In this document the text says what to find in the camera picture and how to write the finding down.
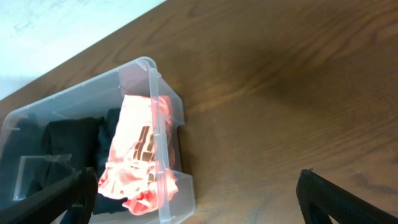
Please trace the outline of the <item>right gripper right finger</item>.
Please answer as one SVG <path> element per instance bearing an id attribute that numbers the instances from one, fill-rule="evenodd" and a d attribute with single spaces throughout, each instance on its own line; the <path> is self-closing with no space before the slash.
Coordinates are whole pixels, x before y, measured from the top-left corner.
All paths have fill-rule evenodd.
<path id="1" fill-rule="evenodd" d="M 367 203 L 316 173 L 301 171 L 296 195 L 309 223 L 397 223 L 397 217 Z"/>

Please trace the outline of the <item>black garment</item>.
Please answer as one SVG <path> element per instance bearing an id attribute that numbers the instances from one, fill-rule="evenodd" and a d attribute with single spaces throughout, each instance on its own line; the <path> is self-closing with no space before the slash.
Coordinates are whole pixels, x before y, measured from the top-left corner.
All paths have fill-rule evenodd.
<path id="1" fill-rule="evenodd" d="M 95 151 L 103 118 L 52 121 L 45 127 L 42 149 L 45 160 L 35 170 L 27 196 L 95 165 Z"/>
<path id="2" fill-rule="evenodd" d="M 116 131 L 120 110 L 120 108 L 110 109 L 99 126 L 98 146 L 95 151 L 95 169 L 98 178 L 100 178 L 105 171 L 105 164 L 108 160 L 109 149 Z M 126 198 L 120 200 L 111 199 L 98 193 L 93 214 L 124 212 L 126 208 L 124 208 L 122 204 L 126 200 Z"/>

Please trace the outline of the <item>pink salmon printed shirt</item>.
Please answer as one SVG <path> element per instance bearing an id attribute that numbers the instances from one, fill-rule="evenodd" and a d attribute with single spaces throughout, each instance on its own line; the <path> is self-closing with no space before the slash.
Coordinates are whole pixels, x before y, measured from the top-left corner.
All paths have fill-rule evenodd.
<path id="1" fill-rule="evenodd" d="M 158 202 L 157 193 L 153 109 L 149 97 L 124 97 L 105 170 L 98 182 L 99 194 L 124 199 L 122 206 L 133 215 L 153 212 L 163 204 Z"/>

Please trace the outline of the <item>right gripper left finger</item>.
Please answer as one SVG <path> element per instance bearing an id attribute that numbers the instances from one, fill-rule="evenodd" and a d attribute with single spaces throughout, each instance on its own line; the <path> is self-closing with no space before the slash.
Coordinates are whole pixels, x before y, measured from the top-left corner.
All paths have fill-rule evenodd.
<path id="1" fill-rule="evenodd" d="M 1 223 L 52 223 L 64 211 L 68 223 L 88 223 L 95 207 L 98 180 L 86 167 L 1 211 Z"/>

